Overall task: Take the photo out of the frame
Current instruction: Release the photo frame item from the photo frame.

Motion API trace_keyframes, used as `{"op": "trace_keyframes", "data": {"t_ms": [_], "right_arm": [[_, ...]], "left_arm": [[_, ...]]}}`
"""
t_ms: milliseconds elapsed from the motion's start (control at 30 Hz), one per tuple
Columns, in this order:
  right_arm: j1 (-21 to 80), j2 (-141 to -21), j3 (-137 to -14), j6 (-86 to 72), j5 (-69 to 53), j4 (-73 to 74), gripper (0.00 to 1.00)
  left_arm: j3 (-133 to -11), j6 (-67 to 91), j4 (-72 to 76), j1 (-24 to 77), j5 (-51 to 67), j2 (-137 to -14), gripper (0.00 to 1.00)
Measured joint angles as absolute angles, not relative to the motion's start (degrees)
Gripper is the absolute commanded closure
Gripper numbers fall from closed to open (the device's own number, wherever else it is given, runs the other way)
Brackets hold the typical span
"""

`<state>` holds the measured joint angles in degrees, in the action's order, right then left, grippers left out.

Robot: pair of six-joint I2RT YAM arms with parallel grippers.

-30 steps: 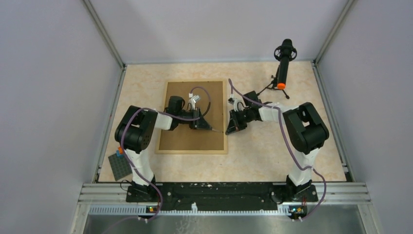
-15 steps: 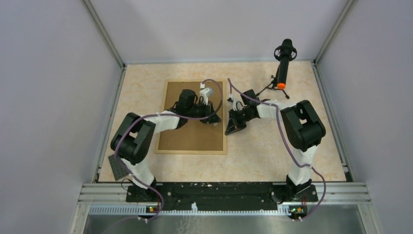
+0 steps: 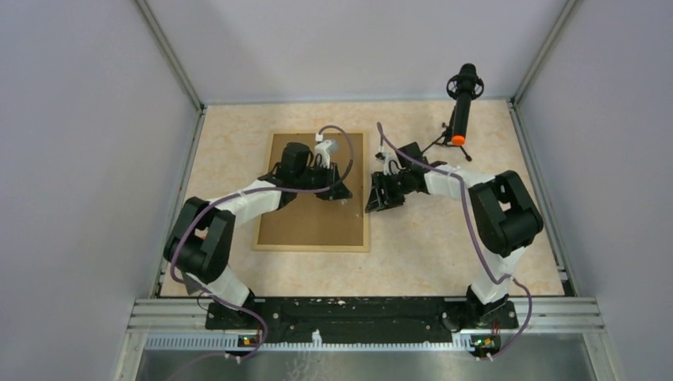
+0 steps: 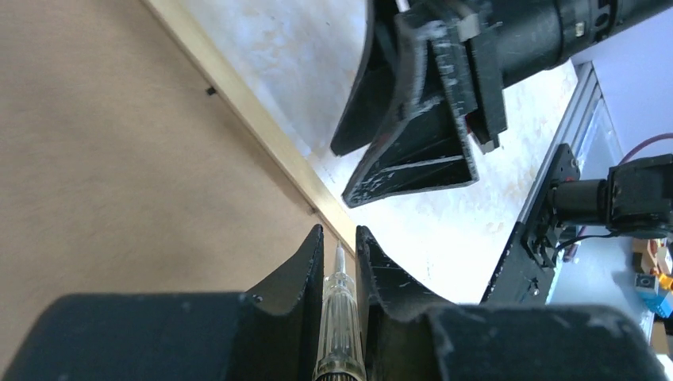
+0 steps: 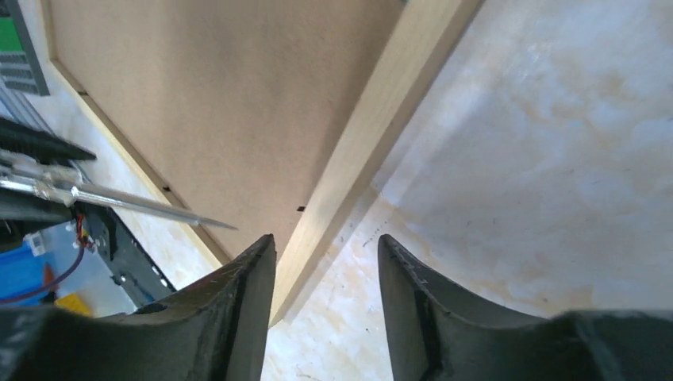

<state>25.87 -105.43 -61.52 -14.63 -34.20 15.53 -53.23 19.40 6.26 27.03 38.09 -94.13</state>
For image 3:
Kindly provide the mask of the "wooden picture frame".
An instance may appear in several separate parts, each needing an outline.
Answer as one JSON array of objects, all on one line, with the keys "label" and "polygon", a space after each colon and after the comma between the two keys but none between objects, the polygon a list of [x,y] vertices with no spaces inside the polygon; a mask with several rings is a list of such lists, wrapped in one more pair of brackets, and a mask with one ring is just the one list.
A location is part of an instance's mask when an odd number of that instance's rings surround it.
[{"label": "wooden picture frame", "polygon": [[274,252],[369,252],[369,215],[364,212],[370,185],[369,135],[350,132],[355,159],[344,181],[352,197],[324,201],[300,194],[281,210],[259,217],[252,249]]}]

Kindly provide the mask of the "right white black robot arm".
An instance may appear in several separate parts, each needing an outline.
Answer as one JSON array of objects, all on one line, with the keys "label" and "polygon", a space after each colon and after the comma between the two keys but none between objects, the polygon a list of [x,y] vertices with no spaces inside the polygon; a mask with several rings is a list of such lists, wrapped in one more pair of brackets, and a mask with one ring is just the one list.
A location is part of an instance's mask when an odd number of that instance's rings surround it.
[{"label": "right white black robot arm", "polygon": [[402,206],[413,192],[460,201],[482,264],[481,273],[467,289],[463,315],[476,327],[488,326],[507,302],[519,259],[544,228],[519,174],[485,175],[441,161],[429,163],[417,143],[395,152],[381,148],[375,158],[383,168],[371,175],[366,212]]}]

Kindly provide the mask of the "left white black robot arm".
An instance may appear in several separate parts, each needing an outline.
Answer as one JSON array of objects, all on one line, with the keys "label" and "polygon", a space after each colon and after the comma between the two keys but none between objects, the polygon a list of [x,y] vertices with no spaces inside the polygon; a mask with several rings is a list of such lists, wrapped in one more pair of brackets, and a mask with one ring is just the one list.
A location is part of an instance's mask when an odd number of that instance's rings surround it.
[{"label": "left white black robot arm", "polygon": [[163,250],[171,272],[180,271],[184,283],[226,302],[224,316],[234,327],[250,325],[255,315],[252,292],[229,266],[234,230],[282,209],[301,193],[329,202],[351,198],[344,176],[331,161],[337,149],[335,140],[314,148],[290,142],[280,161],[248,187],[218,199],[187,199]]}]

